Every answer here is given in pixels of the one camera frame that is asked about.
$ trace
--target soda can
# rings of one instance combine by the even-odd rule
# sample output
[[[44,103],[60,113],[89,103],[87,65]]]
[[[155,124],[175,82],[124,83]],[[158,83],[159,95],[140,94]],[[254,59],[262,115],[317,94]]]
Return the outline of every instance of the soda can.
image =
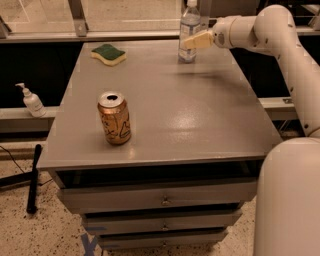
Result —
[[[99,97],[98,110],[106,140],[123,144],[131,137],[127,101],[119,92],[104,92]]]

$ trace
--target plastic bottle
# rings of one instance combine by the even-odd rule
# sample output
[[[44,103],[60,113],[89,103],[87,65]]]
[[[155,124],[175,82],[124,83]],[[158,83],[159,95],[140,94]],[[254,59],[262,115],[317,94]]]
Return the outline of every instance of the plastic bottle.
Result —
[[[28,88],[25,88],[24,83],[16,84],[16,86],[20,86],[22,88],[22,92],[24,94],[23,102],[30,111],[31,115],[34,117],[43,116],[46,113],[46,109],[44,108],[38,95],[30,92]]]
[[[180,41],[179,41],[179,60],[185,63],[191,63],[196,58],[196,49],[187,50],[183,46],[183,41],[200,31],[200,13],[197,9],[197,0],[188,0],[188,7],[181,17],[180,23]]]

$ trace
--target black panel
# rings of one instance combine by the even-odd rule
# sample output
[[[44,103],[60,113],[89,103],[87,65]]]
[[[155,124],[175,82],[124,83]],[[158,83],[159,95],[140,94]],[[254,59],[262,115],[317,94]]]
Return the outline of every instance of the black panel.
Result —
[[[24,82],[45,106],[59,106],[82,43],[0,44],[0,108],[24,107]]]
[[[300,41],[319,64],[320,36],[303,36]],[[231,49],[231,52],[258,98],[290,96],[274,57],[239,48]]]

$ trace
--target sponge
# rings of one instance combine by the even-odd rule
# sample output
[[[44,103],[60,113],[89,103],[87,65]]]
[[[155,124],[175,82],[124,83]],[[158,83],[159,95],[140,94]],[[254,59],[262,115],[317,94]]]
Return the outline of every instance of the sponge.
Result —
[[[104,44],[93,49],[91,57],[101,60],[107,66],[115,66],[127,58],[124,51],[118,50],[111,44]]]
[[[184,40],[187,49],[208,48],[213,45],[212,31],[202,30]]]

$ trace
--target black cable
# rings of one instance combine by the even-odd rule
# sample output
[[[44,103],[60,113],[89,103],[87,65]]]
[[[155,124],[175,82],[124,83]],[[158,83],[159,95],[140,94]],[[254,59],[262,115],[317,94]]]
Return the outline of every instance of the black cable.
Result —
[[[4,151],[6,151],[8,154],[9,154],[9,156],[11,157],[11,159],[12,159],[12,161],[16,164],[16,166],[20,169],[20,171],[22,172],[22,173],[26,173],[26,172],[24,172],[23,170],[22,170],[22,168],[20,167],[20,165],[16,162],[16,160],[13,158],[13,156],[12,156],[12,154],[10,153],[10,151],[9,150],[7,150],[7,149],[5,149],[4,147],[2,147],[2,146],[0,146],[0,148],[2,148]],[[46,182],[44,182],[44,183],[39,183],[38,184],[38,186],[43,186],[43,185],[45,185],[45,184],[47,184],[47,183],[49,183],[49,182],[51,182],[51,181],[53,181],[53,179],[50,179],[50,180],[47,180]]]
[[[6,152],[9,154],[9,156],[11,157],[12,161],[16,164],[16,166],[18,166],[18,168],[20,169],[20,171],[21,171],[22,173],[25,173],[25,172],[22,170],[22,168],[20,167],[20,165],[18,165],[18,163],[16,162],[16,160],[13,158],[13,156],[12,156],[11,153],[10,153],[10,151],[7,150],[7,149],[5,149],[5,148],[2,147],[2,146],[0,146],[0,148],[2,148],[4,151],[6,151]]]

